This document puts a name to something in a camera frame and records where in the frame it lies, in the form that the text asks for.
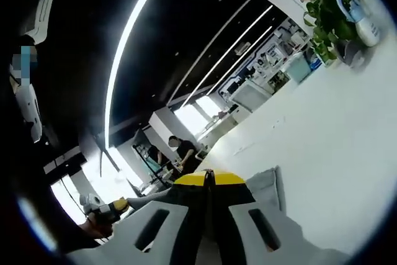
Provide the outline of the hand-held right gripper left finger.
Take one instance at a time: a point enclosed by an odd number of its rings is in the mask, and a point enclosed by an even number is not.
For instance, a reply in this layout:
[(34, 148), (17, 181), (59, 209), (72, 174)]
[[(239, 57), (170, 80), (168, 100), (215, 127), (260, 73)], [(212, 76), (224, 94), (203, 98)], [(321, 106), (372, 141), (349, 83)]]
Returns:
[(182, 176), (171, 188), (127, 199), (134, 212), (117, 222), (103, 245), (68, 253), (71, 264), (194, 264), (207, 198), (200, 171)]

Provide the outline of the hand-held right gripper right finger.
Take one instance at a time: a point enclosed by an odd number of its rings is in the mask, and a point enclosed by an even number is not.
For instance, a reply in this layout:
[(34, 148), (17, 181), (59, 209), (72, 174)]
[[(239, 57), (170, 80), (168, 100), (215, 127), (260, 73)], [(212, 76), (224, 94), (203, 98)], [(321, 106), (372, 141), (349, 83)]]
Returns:
[(210, 173), (213, 227), (225, 264), (343, 264), (344, 253), (321, 249), (276, 207), (256, 201), (244, 180)]

